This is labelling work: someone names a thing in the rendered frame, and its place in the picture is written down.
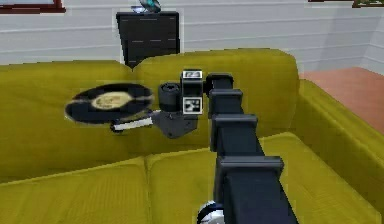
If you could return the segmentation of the black vinyl record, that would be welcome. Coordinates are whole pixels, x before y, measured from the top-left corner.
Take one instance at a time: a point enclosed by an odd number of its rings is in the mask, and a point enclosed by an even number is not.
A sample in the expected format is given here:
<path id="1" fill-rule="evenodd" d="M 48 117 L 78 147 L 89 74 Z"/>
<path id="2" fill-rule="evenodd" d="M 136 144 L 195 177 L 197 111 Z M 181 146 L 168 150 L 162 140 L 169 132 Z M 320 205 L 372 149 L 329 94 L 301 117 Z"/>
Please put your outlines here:
<path id="1" fill-rule="evenodd" d="M 135 83 L 97 86 L 75 95 L 65 106 L 65 116 L 79 123 L 105 124 L 131 117 L 151 106 L 152 91 Z"/>

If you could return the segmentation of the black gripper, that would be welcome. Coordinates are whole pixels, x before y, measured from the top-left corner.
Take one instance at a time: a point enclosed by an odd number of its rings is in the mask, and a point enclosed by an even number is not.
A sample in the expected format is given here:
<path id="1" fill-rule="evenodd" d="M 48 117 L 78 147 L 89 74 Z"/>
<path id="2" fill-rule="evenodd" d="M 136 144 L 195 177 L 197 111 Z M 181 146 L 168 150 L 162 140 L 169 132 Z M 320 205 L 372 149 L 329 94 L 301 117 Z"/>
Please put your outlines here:
<path id="1" fill-rule="evenodd" d="M 150 111 L 143 117 L 122 121 L 115 120 L 110 125 L 114 133 L 128 129 L 156 125 L 170 139 L 182 137 L 197 128 L 196 115 L 184 115 L 181 106 L 181 88 L 177 83 L 164 83 L 158 88 L 159 110 Z"/>

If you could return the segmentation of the olive green sofa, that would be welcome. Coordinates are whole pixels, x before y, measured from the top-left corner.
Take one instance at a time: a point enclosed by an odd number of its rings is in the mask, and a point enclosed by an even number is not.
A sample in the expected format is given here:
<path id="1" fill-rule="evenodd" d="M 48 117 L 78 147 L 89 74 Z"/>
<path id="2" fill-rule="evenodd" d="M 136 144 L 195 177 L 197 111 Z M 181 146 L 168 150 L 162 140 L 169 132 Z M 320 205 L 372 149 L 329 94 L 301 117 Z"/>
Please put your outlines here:
<path id="1" fill-rule="evenodd" d="M 110 130 L 65 116 L 71 99 L 97 86 L 158 88 L 185 70 L 228 73 L 242 109 L 257 117 L 267 156 L 299 224 L 384 224 L 384 135 L 314 83 L 278 49 L 157 56 L 131 69 L 115 61 L 0 66 L 0 224 L 196 224 L 213 199 L 209 99 L 197 128 L 175 139 L 155 126 Z"/>

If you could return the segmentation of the teal round object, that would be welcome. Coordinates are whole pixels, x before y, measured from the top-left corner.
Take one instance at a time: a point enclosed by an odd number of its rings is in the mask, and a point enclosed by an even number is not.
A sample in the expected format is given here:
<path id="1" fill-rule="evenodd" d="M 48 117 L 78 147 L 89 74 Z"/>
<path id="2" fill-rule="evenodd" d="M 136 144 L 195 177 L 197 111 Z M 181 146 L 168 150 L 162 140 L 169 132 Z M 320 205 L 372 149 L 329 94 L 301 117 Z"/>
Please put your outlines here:
<path id="1" fill-rule="evenodd" d="M 158 0 L 139 0 L 139 6 L 132 6 L 135 13 L 159 13 L 161 5 Z"/>

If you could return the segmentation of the black chest of drawers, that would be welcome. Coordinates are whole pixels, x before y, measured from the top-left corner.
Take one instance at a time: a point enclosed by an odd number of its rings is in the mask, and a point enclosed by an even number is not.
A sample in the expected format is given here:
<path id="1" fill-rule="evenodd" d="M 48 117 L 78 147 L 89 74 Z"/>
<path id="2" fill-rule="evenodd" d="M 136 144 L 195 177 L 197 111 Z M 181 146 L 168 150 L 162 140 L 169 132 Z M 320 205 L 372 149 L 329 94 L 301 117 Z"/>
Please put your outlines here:
<path id="1" fill-rule="evenodd" d="M 144 59 L 180 52 L 179 13 L 118 12 L 124 63 L 133 69 Z"/>

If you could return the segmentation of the white round object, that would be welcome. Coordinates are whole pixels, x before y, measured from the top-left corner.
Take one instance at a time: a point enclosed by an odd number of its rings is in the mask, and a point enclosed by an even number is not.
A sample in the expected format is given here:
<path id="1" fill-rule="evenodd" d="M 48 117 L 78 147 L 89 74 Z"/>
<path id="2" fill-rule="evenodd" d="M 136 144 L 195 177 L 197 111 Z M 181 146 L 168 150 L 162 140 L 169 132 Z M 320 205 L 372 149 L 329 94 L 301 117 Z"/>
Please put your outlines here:
<path id="1" fill-rule="evenodd" d="M 199 209 L 196 224 L 225 224 L 223 206 L 213 200 L 206 202 Z"/>

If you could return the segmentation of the dark red framed window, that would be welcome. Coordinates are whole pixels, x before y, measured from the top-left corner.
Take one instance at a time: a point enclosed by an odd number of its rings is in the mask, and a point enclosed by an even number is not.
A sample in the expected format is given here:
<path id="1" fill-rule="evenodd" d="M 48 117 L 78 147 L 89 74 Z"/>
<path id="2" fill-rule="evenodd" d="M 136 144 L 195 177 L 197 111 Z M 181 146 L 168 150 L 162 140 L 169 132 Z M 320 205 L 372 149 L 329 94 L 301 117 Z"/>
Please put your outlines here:
<path id="1" fill-rule="evenodd" d="M 62 0 L 0 0 L 0 14 L 65 13 Z"/>

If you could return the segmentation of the dark framed picture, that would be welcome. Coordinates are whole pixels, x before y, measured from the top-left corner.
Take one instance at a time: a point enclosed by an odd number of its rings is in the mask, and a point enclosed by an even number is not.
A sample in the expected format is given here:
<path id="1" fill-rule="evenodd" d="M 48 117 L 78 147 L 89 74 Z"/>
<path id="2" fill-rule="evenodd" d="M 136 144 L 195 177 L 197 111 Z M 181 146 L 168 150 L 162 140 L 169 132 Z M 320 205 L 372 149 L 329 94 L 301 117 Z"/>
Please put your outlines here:
<path id="1" fill-rule="evenodd" d="M 307 0 L 310 3 L 319 2 L 351 2 L 352 8 L 384 8 L 384 0 Z"/>

